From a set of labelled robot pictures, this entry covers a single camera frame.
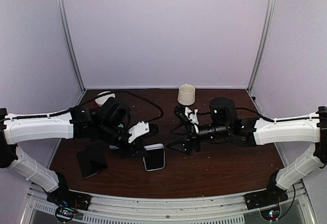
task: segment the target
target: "brown tabletop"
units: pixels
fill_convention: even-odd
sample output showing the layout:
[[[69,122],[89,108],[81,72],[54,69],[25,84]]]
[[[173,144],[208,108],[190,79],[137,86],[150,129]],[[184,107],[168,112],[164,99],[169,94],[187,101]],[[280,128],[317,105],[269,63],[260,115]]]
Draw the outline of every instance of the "brown tabletop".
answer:
[[[178,136],[169,130],[178,123],[173,110],[177,105],[177,89],[134,89],[160,105],[165,115],[155,121],[160,133],[146,139],[147,144],[167,144]],[[94,97],[101,90],[89,90],[83,100]],[[158,115],[149,104],[125,94],[117,97],[127,103],[132,110],[131,124]],[[245,90],[197,89],[193,108],[200,112],[209,110],[213,97],[227,97],[236,106],[255,109]],[[247,111],[238,111],[240,118],[254,117]],[[200,116],[200,124],[210,122],[210,116]],[[201,152],[186,156],[176,151],[166,150],[166,167],[163,170],[146,172],[140,158],[120,159],[117,151],[110,150],[103,143],[108,169],[97,175],[83,179],[76,153],[85,149],[88,139],[62,140],[54,157],[51,169],[66,176],[73,190],[123,197],[176,198],[217,196],[246,192],[265,188],[270,174],[283,168],[278,152],[273,144],[256,148],[242,148],[231,144],[201,144]]]

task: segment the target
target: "white wall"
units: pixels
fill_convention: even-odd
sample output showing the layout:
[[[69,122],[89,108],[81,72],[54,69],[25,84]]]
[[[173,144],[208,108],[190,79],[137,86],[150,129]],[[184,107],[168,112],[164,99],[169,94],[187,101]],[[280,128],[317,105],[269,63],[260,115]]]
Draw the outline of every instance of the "white wall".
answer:
[[[65,0],[87,88],[242,87],[267,0]]]
[[[75,105],[79,88],[66,50],[56,0],[0,0],[0,107],[18,114]],[[46,164],[55,140],[20,146]],[[29,183],[0,169],[1,223],[18,222]]]
[[[297,116],[327,106],[327,0],[277,0],[254,94],[270,117]],[[284,143],[292,162],[308,147]],[[327,220],[327,171],[305,178],[318,223]]]

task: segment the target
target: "cup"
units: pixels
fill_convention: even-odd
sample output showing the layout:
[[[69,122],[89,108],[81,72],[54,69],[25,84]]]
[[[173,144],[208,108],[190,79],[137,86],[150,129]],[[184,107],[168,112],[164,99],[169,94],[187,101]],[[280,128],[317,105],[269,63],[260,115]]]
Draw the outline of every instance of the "cup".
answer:
[[[192,105],[195,102],[195,87],[190,84],[183,84],[178,90],[178,103],[181,105]]]
[[[101,107],[106,101],[107,99],[109,99],[110,97],[114,97],[115,98],[115,95],[114,93],[111,93],[111,94],[108,94],[108,95],[105,95],[105,96],[102,96],[102,97],[99,97],[99,98],[96,98],[96,105],[98,107]]]

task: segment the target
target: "vertical metal post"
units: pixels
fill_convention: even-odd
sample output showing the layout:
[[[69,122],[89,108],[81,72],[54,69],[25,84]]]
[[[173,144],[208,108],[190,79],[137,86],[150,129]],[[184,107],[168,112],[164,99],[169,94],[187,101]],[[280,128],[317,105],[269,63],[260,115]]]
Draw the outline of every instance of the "vertical metal post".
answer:
[[[252,88],[253,88],[256,76],[258,74],[259,67],[260,67],[263,55],[264,55],[264,50],[265,50],[265,47],[266,47],[266,44],[267,44],[267,39],[268,39],[268,32],[269,32],[272,17],[273,17],[273,14],[274,14],[275,4],[276,4],[276,0],[268,0],[267,10],[266,10],[266,17],[265,17],[265,21],[264,21],[264,27],[263,27],[263,30],[262,30],[261,40],[260,40],[258,52],[256,54],[255,63],[254,63],[252,75],[251,75],[251,78],[250,78],[250,82],[249,82],[249,85],[248,85],[248,88],[247,88],[247,90],[249,92],[252,91]]]
[[[83,80],[81,77],[80,70],[78,68],[78,64],[76,61],[76,56],[75,56],[75,52],[74,52],[74,48],[73,48],[72,38],[71,38],[71,34],[69,32],[64,0],[57,0],[57,1],[58,1],[59,11],[60,11],[64,36],[65,36],[65,41],[66,41],[66,45],[67,45],[67,49],[68,49],[68,53],[69,53],[69,58],[71,59],[73,70],[74,70],[76,79],[78,81],[79,88],[80,88],[81,92],[84,92],[85,87],[84,87],[84,83],[83,83]]]

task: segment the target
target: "robotic arm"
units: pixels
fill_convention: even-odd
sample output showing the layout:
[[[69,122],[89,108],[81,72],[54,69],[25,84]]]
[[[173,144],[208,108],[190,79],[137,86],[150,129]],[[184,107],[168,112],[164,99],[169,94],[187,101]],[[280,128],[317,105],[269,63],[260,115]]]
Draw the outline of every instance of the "robotic arm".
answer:
[[[28,181],[38,184],[48,199],[59,206],[87,210],[90,196],[71,192],[59,172],[46,169],[28,156],[18,142],[47,139],[100,139],[119,148],[123,158],[146,157],[143,138],[158,133],[158,127],[139,122],[130,129],[121,127],[129,116],[129,107],[110,97],[99,108],[73,107],[54,114],[16,115],[0,109],[0,168],[8,168],[21,174]]]
[[[256,147],[275,142],[310,142],[309,148],[289,166],[273,173],[266,190],[245,195],[248,209],[261,208],[287,200],[286,191],[312,171],[327,164],[327,108],[319,107],[318,112],[305,116],[268,119],[238,119],[237,108],[232,100],[214,98],[210,102],[212,123],[199,125],[198,111],[178,106],[174,113],[185,126],[186,133],[167,145],[181,144],[183,153],[201,150],[200,143],[225,138],[228,142],[242,147]]]

